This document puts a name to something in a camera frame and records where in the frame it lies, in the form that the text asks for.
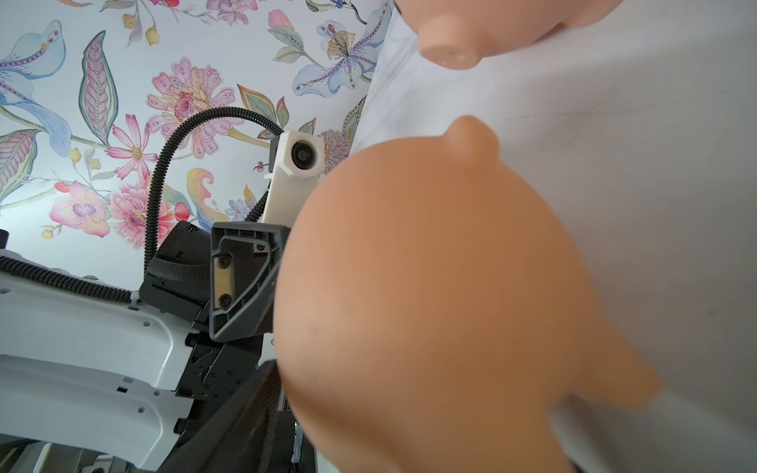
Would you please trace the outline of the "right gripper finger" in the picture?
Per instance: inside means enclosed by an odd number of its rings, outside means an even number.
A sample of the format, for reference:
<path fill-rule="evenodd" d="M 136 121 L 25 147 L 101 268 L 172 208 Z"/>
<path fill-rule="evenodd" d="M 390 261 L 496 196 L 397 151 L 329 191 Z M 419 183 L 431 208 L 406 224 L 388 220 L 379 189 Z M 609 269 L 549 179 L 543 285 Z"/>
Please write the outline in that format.
<path fill-rule="evenodd" d="M 265 472 L 274 449 L 281 392 L 277 363 L 268 361 L 160 470 Z"/>

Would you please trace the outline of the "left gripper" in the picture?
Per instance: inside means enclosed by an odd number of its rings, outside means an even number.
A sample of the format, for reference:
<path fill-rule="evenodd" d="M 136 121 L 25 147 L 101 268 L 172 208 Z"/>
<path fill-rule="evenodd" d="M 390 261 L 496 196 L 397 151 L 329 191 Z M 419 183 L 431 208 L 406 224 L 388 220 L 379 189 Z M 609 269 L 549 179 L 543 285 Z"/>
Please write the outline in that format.
<path fill-rule="evenodd" d="M 152 258 L 142 301 L 193 329 L 185 336 L 191 352 L 175 390 L 192 401 L 190 413 L 175 424 L 180 437 L 194 437 L 256 370 L 262 339 L 254 336 L 272 331 L 289 234 L 279 225 L 218 223 L 211 231 L 210 258 L 209 232 L 183 221 Z"/>

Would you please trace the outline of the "pink piggy bank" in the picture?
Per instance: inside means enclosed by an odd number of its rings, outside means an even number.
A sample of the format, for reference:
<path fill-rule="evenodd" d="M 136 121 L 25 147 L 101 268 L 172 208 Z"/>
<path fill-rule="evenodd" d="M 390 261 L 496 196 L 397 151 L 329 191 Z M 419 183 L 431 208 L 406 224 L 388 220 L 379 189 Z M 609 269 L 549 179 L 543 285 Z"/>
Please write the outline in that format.
<path fill-rule="evenodd" d="M 283 386 L 342 472 L 569 472 L 549 413 L 650 403 L 658 374 L 473 116 L 347 159 L 288 238 L 274 304 Z"/>
<path fill-rule="evenodd" d="M 621 0 L 398 0 L 422 57 L 468 70 L 486 57 L 528 47 L 561 29 L 589 27 Z"/>

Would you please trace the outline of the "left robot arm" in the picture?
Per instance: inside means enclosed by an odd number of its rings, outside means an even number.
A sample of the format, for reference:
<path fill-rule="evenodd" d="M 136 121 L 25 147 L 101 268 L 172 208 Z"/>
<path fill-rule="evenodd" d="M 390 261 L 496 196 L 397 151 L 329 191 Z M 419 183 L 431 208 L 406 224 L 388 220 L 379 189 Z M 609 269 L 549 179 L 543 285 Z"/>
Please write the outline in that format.
<path fill-rule="evenodd" d="M 134 291 L 1 254 L 1 431 L 152 472 L 264 472 L 280 408 L 263 360 L 290 231 L 181 223 Z"/>

